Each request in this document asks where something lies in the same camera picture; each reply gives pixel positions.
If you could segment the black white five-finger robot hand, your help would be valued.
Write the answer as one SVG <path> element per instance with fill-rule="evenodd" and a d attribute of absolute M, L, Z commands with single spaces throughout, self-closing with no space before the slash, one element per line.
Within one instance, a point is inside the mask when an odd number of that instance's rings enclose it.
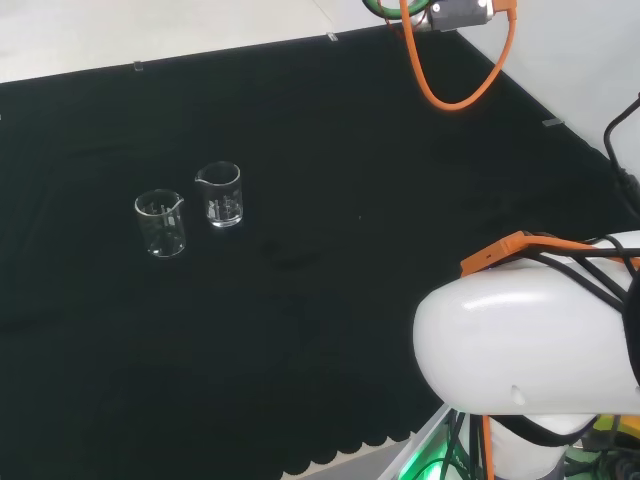
<path fill-rule="evenodd" d="M 484 25 L 494 13 L 489 0 L 441 0 L 429 7 L 427 18 L 432 31 L 451 31 Z"/>

